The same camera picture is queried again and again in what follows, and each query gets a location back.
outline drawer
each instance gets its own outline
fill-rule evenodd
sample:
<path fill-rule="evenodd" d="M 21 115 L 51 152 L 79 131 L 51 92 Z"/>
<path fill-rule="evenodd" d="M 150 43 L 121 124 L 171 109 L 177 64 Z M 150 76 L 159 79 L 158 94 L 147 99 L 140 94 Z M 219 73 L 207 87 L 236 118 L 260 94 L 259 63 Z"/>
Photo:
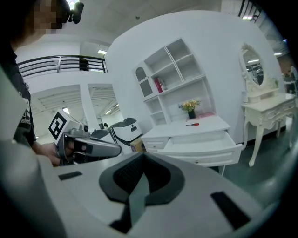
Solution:
<path fill-rule="evenodd" d="M 157 153 L 158 149 L 146 149 L 149 153 Z"/>
<path fill-rule="evenodd" d="M 271 109 L 267 112 L 267 118 L 272 119 L 281 113 L 281 106 L 276 109 Z"/>
<path fill-rule="evenodd" d="M 200 155 L 197 155 L 197 156 L 169 155 L 169 156 L 176 159 L 183 160 L 185 162 L 190 162 L 195 165 L 212 167 L 212 166 L 236 164 L 239 161 L 240 154 L 241 154 L 241 148 L 239 148 L 239 150 L 234 150 L 226 153 L 219 153 L 219 154 L 205 155 L 205 156 L 200 156 Z"/>
<path fill-rule="evenodd" d="M 238 163 L 242 144 L 236 145 L 226 131 L 171 138 L 158 153 L 196 165 L 221 166 Z"/>
<path fill-rule="evenodd" d="M 296 106 L 295 101 L 287 102 L 284 104 L 283 110 L 287 111 L 287 110 L 293 109 L 295 106 Z"/>
<path fill-rule="evenodd" d="M 163 149 L 169 138 L 154 138 L 154 139 L 143 139 L 146 150 L 148 149 Z"/>

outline white dresser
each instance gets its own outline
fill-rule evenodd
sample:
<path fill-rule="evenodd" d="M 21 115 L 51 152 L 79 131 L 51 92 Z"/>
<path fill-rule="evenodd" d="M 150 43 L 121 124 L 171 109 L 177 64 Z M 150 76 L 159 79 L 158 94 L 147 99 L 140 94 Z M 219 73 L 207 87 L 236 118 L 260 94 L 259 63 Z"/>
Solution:
<path fill-rule="evenodd" d="M 293 94 L 279 93 L 277 96 L 265 98 L 257 103 L 242 104 L 245 108 L 245 122 L 244 122 L 244 145 L 242 150 L 247 145 L 247 131 L 248 123 L 257 127 L 257 135 L 254 151 L 249 162 L 249 166 L 252 167 L 255 163 L 258 150 L 261 145 L 264 129 L 271 129 L 274 125 L 278 125 L 277 137 L 280 133 L 280 123 L 287 116 L 293 117 L 293 123 L 295 123 L 296 116 L 296 96 Z"/>
<path fill-rule="evenodd" d="M 242 144 L 235 144 L 227 132 L 229 128 L 215 115 L 155 126 L 142 140 L 148 152 L 207 167 L 230 165 L 238 163 Z"/>

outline cardboard box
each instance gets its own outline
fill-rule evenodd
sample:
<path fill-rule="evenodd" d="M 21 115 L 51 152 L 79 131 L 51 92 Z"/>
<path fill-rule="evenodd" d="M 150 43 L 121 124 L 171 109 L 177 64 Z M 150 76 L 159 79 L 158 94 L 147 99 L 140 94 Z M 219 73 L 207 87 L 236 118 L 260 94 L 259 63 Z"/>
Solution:
<path fill-rule="evenodd" d="M 146 152 L 146 149 L 141 137 L 131 142 L 130 147 L 133 152 Z"/>

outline black rubber pad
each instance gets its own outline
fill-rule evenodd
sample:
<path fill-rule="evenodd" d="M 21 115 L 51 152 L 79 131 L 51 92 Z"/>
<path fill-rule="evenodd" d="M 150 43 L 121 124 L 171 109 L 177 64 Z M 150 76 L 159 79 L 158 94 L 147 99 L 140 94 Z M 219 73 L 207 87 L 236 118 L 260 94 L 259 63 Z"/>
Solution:
<path fill-rule="evenodd" d="M 215 192 L 211 194 L 211 197 L 235 230 L 250 221 L 224 192 Z"/>
<path fill-rule="evenodd" d="M 82 175 L 81 172 L 79 171 L 75 171 L 75 172 L 71 172 L 71 173 L 65 173 L 65 174 L 61 174 L 58 177 L 60 178 L 60 180 L 66 180 L 66 179 L 71 179 L 77 176 Z"/>

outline vanity table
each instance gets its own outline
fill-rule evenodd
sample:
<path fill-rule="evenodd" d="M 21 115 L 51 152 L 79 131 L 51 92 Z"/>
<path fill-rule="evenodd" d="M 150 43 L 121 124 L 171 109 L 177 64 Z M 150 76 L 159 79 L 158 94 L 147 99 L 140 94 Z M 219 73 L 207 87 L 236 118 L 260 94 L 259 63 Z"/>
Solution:
<path fill-rule="evenodd" d="M 244 108 L 244 145 L 246 148 L 248 136 L 248 123 L 257 127 L 256 142 L 249 166 L 255 164 L 258 150 L 261 145 L 264 129 L 271 129 L 277 124 L 277 137 L 280 134 L 280 124 L 287 117 L 296 117 L 296 96 L 279 93 L 278 80 L 269 76 L 260 55 L 250 45 L 244 43 L 239 54 L 242 76 L 246 81 L 247 103 Z"/>
<path fill-rule="evenodd" d="M 255 147 L 249 166 L 255 164 L 256 156 L 261 145 L 264 129 L 271 129 L 274 125 L 278 125 L 277 137 L 280 133 L 280 123 L 287 116 L 293 117 L 292 125 L 295 123 L 296 116 L 296 96 L 293 94 L 279 93 L 277 96 L 269 97 L 257 103 L 242 104 L 244 108 L 244 145 L 242 150 L 247 145 L 248 123 L 257 127 L 257 135 Z M 290 148 L 292 146 L 292 133 L 290 131 Z"/>

